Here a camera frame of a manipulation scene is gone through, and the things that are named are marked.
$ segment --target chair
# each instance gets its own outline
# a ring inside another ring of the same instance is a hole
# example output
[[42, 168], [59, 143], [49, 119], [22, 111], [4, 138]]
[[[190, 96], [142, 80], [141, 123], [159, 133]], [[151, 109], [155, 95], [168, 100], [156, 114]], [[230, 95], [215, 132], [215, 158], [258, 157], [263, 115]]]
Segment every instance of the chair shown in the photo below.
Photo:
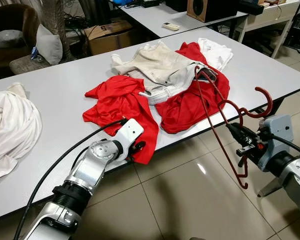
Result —
[[[60, 37], [63, 48], [63, 56], [60, 63], [73, 61], [74, 57], [70, 52], [69, 43], [66, 38], [63, 0], [42, 0], [41, 22], [52, 34], [59, 35]], [[10, 69], [16, 75], [50, 66], [46, 60], [43, 60], [43, 62], [31, 60], [31, 55], [10, 62]]]
[[22, 31], [25, 42], [21, 47], [0, 49], [0, 79], [14, 75], [9, 63], [26, 56], [36, 45], [38, 25], [38, 15], [32, 7], [23, 4], [0, 6], [0, 32], [3, 30]]

